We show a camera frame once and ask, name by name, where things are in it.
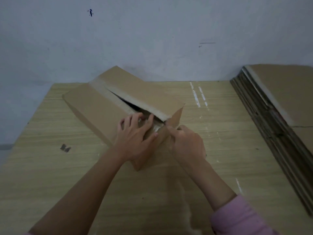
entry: table surface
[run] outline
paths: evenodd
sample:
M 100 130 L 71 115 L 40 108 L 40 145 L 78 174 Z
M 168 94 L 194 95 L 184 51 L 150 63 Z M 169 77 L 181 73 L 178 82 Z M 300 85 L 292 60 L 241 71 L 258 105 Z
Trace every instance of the table surface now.
M 107 149 L 61 98 L 79 84 L 51 87 L 2 166 L 0 234 L 28 231 Z M 285 235 L 313 234 L 312 220 L 228 81 L 154 84 L 186 103 L 181 124 L 200 134 L 207 161 L 269 225 Z M 68 153 L 63 143 L 72 147 Z M 90 234 L 213 234 L 208 202 L 167 145 L 139 172 L 130 163 L 121 167 Z

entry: flattened cardboard box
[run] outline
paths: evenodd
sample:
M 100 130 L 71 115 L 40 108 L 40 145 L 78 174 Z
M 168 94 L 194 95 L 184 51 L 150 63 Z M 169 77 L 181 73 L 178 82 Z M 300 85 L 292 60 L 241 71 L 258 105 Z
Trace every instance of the flattened cardboard box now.
M 66 93 L 63 99 L 77 118 L 108 146 L 113 145 L 117 124 L 122 118 L 136 112 L 145 115 L 153 113 L 154 124 L 144 139 L 153 132 L 158 132 L 158 138 L 146 155 L 132 161 L 135 170 L 139 170 L 168 137 L 164 122 L 167 121 L 173 127 L 178 126 L 184 106 L 159 86 L 144 82 L 118 66 Z

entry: forearm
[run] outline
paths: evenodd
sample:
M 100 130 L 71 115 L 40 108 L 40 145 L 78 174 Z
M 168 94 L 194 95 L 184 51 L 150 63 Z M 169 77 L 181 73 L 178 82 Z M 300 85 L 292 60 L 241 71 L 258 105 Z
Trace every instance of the forearm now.
M 187 172 L 204 193 L 213 211 L 218 210 L 237 196 L 206 160 L 198 162 L 198 165 Z
M 30 233 L 87 234 L 112 179 L 123 164 L 117 153 L 114 148 L 108 150 Z

